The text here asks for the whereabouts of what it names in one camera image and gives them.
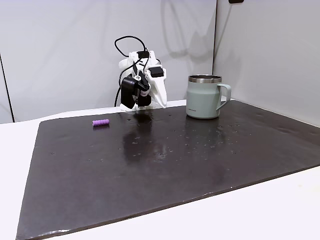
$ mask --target mug lid rim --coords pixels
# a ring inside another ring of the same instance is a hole
[[[222,82],[222,77],[210,74],[196,74],[190,75],[188,81],[199,84],[217,84]]]

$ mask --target light green mug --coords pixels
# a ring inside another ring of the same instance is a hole
[[[214,119],[231,99],[231,87],[222,84],[221,76],[191,75],[186,91],[186,114],[196,119]],[[226,101],[221,104],[221,87],[226,88]]]

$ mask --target table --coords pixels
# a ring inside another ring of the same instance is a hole
[[[185,100],[168,107],[184,106]],[[0,124],[1,239],[15,239],[39,123],[120,112],[120,107],[59,113]],[[319,239],[320,167],[266,181],[57,240]]]

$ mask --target dark rubber mat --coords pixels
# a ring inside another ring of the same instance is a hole
[[[110,120],[92,127],[93,120]],[[44,121],[17,239],[45,239],[320,165],[320,128],[231,101],[220,118],[185,106]]]

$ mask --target purple foam block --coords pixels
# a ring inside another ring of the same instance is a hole
[[[92,126],[97,127],[102,125],[108,125],[109,122],[110,122],[109,119],[96,120],[96,121],[92,121]]]

